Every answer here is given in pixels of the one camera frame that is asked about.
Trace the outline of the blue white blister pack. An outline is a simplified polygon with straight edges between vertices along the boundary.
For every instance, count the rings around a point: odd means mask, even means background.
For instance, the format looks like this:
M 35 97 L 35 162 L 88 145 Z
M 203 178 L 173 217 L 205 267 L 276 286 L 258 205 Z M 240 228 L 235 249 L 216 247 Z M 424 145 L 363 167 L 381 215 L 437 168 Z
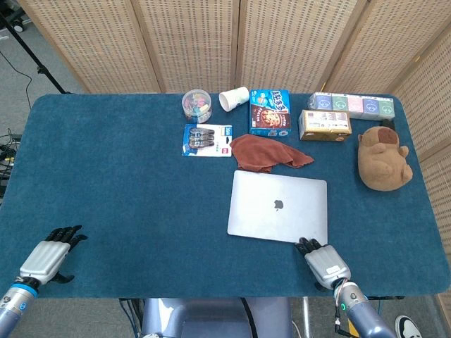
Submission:
M 232 125 L 186 124 L 183 156 L 231 157 Z

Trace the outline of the clear jar of colourful clips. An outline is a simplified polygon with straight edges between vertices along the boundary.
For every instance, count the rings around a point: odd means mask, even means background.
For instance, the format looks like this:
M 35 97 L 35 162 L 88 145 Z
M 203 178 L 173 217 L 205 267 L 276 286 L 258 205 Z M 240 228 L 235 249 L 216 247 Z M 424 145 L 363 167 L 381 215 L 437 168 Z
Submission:
M 202 89 L 192 89 L 182 98 L 185 117 L 190 123 L 205 123 L 211 117 L 211 97 Z

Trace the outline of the wicker folding screen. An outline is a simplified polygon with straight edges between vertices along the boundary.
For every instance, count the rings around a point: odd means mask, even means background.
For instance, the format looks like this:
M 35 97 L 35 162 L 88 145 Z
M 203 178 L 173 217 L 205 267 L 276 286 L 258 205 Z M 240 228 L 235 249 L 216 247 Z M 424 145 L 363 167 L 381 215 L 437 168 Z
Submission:
M 451 0 L 18 0 L 90 93 L 451 94 Z

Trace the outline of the silver grey laptop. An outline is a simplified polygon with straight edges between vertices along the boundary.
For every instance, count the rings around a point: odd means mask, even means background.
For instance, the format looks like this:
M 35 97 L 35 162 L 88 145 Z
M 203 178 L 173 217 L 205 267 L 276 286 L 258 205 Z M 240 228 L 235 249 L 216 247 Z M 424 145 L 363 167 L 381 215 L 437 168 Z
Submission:
M 327 183 L 303 177 L 236 170 L 228 234 L 295 243 L 328 243 Z

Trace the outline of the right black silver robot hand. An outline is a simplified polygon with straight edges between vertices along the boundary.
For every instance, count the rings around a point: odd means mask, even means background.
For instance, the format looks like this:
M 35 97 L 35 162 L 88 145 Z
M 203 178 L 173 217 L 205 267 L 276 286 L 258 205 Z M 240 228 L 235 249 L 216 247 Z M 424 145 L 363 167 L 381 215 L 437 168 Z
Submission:
M 316 239 L 301 237 L 295 243 L 316 278 L 315 287 L 322 292 L 334 290 L 343 280 L 351 279 L 351 271 L 329 244 L 321 245 Z

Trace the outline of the blue table mat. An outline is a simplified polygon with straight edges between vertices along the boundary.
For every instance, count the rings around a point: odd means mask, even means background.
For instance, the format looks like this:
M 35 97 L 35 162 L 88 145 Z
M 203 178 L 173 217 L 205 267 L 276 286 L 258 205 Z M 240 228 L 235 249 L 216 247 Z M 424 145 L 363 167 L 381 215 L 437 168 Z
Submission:
M 0 293 L 53 229 L 87 240 L 61 267 L 73 281 L 43 297 L 312 296 L 292 244 L 227 233 L 234 158 L 182 154 L 179 94 L 47 94 L 30 111 L 0 205 Z M 369 295 L 435 294 L 451 274 L 415 151 L 414 176 L 376 192 L 357 170 L 357 138 L 283 142 L 310 155 L 273 173 L 325 180 L 330 243 Z

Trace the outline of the blue cookie box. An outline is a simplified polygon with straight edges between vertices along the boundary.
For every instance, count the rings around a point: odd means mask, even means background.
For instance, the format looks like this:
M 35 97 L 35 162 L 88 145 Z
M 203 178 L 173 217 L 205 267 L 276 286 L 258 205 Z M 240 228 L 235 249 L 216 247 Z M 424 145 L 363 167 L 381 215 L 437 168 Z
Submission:
M 290 92 L 286 89 L 251 89 L 249 133 L 261 137 L 286 137 L 291 133 Z

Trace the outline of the multipack of pocket tissues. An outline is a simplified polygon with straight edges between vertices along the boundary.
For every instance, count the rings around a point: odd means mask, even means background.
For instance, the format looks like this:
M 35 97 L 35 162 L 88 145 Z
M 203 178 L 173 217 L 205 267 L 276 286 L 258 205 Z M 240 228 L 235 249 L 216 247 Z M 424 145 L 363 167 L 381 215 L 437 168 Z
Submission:
M 314 92 L 309 97 L 308 107 L 320 111 L 346 112 L 351 119 L 393 120 L 395 117 L 394 101 L 385 97 Z

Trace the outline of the black white shoe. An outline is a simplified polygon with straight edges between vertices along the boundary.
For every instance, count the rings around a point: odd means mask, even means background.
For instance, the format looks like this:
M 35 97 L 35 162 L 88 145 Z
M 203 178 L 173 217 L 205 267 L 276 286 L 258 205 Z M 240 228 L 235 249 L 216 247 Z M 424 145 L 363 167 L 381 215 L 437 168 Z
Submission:
M 406 315 L 399 315 L 395 319 L 397 338 L 423 338 L 415 322 Z

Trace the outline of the yellow brown carton box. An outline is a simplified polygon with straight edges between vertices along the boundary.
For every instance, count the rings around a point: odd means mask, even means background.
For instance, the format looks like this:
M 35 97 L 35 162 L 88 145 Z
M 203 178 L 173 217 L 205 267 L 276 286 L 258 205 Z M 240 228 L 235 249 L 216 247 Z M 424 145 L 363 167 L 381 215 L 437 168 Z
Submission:
M 302 110 L 298 124 L 302 141 L 343 142 L 352 134 L 347 112 Z

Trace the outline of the grey blue robot torso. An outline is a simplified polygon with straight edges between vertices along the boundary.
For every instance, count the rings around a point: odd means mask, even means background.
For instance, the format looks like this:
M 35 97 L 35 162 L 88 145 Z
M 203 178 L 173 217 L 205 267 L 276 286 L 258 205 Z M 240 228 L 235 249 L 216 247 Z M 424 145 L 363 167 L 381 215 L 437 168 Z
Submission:
M 142 338 L 292 338 L 289 299 L 150 298 Z

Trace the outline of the metal table leg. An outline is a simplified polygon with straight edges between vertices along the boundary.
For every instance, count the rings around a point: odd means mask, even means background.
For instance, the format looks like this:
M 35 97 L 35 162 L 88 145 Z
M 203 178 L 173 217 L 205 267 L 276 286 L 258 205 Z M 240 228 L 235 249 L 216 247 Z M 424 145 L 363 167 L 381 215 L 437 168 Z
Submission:
M 307 296 L 304 296 L 302 298 L 302 317 L 303 317 L 303 324 L 304 324 L 304 338 L 310 338 L 311 332 L 310 332 L 310 321 L 309 321 L 309 298 Z

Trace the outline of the black tripod stand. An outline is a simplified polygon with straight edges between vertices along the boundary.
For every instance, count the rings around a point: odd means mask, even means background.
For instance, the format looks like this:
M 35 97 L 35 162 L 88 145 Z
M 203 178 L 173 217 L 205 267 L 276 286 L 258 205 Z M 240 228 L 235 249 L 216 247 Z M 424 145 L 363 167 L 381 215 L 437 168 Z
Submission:
M 59 82 L 53 77 L 53 75 L 49 72 L 47 67 L 38 59 L 35 53 L 31 50 L 31 48 L 25 43 L 25 41 L 20 37 L 20 35 L 15 31 L 13 26 L 8 22 L 8 20 L 3 16 L 0 12 L 0 23 L 5 26 L 5 28 L 12 34 L 14 39 L 21 45 L 21 47 L 25 50 L 28 56 L 35 62 L 37 66 L 37 72 L 39 74 L 43 74 L 47 77 L 47 79 L 52 83 L 53 86 L 61 93 L 61 94 L 69 94 Z

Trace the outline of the rust brown cloth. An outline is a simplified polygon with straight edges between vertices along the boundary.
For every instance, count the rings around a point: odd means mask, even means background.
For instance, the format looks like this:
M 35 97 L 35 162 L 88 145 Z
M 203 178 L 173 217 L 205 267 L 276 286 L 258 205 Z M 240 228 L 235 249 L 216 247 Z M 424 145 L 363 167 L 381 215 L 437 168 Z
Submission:
M 244 134 L 231 144 L 238 168 L 255 173 L 270 173 L 275 165 L 301 168 L 314 162 L 311 156 L 273 139 Z

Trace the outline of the brown capybara plush toy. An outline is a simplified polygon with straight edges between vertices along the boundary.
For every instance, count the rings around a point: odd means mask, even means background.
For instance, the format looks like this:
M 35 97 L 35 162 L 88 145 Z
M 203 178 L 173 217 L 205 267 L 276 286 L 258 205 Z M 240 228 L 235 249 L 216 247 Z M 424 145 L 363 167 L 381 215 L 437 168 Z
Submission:
M 400 145 L 396 131 L 389 127 L 371 127 L 358 137 L 358 170 L 362 182 L 370 189 L 390 192 L 413 178 L 407 163 L 409 148 Z

